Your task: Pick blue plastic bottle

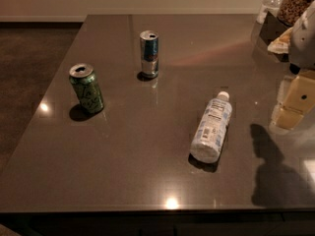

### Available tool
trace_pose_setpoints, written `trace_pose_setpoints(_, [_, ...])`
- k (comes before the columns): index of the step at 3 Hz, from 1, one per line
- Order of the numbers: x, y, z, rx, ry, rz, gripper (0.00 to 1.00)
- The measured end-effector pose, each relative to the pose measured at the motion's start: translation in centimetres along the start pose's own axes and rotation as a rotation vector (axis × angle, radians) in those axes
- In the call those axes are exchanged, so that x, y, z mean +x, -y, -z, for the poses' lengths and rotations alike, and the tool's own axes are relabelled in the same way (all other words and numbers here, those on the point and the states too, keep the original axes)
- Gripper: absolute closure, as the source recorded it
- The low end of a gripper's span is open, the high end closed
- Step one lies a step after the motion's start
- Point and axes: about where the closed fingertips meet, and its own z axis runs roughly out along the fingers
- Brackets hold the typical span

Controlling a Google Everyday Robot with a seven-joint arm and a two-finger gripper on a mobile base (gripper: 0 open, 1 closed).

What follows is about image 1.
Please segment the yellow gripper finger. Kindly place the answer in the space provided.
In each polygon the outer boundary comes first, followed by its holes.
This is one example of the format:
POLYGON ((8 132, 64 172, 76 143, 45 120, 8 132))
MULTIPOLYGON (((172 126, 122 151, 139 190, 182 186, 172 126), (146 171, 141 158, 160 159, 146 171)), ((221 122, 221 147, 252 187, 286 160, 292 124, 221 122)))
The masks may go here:
POLYGON ((315 106, 315 71, 302 71, 296 76, 284 76, 280 84, 274 125, 292 130, 315 106))

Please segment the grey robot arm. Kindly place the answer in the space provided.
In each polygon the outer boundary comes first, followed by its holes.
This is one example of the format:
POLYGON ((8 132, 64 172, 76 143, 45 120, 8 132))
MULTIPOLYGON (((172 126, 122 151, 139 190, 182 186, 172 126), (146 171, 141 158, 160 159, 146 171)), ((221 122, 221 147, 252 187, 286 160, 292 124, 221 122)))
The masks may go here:
POLYGON ((315 106, 315 1, 296 21, 290 35, 288 61, 295 77, 284 77, 271 124, 285 134, 294 129, 315 106))

